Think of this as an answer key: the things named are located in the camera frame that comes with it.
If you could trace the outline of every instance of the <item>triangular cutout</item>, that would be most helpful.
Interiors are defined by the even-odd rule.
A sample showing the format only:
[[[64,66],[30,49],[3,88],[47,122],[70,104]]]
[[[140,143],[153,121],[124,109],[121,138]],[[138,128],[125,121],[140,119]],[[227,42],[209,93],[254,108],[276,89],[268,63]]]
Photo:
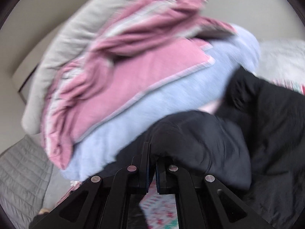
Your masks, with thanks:
[[[76,222],[88,193],[88,191],[82,191],[72,202],[59,212],[59,216],[70,222]]]
[[[247,213],[226,195],[222,189],[218,189],[217,194],[231,223],[239,221],[247,216]]]

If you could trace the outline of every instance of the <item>beige cushion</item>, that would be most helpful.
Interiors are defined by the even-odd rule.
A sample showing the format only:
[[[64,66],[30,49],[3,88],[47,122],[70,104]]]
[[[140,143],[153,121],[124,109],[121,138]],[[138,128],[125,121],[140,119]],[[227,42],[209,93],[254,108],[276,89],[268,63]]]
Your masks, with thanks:
[[[134,0],[90,0],[63,26],[35,73],[22,126],[28,134],[40,131],[44,98],[61,66],[77,57],[111,15]]]

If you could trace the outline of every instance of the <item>silver bolt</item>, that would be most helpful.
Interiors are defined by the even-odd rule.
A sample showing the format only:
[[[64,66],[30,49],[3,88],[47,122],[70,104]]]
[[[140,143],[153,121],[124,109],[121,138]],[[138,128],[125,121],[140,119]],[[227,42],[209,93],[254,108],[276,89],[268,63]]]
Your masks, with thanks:
[[[129,166],[127,167],[127,170],[130,171],[130,172],[134,172],[134,171],[137,170],[137,166],[129,165]]]
[[[215,177],[213,177],[212,175],[207,175],[207,176],[205,177],[205,179],[206,179],[208,182],[210,182],[210,183],[212,183],[213,181],[215,181]]]
[[[100,180],[101,180],[101,178],[100,178],[99,176],[91,177],[91,181],[92,181],[93,183],[98,183]]]
[[[176,166],[176,165],[170,165],[169,167],[168,167],[168,169],[170,170],[170,171],[177,171],[178,170],[178,167]]]

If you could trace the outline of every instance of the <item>gray quilted blanket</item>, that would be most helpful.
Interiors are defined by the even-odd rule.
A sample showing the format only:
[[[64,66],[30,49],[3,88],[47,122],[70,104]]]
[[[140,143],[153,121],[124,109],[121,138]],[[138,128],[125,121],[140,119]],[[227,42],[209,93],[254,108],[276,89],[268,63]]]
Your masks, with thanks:
[[[0,204],[17,229],[28,228],[44,202],[53,164],[29,136],[0,156]]]

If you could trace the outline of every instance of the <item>light blue blanket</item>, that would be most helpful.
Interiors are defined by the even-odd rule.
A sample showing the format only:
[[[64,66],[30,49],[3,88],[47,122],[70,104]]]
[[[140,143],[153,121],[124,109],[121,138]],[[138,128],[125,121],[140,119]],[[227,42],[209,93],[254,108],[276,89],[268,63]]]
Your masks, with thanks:
[[[245,29],[234,27],[238,36],[209,40],[213,48],[205,52],[215,59],[214,65],[148,93],[75,145],[71,162],[62,171],[64,177],[84,181],[115,161],[123,147],[157,120],[172,113],[197,109],[220,98],[228,79],[240,65],[255,71],[260,56],[259,43]]]

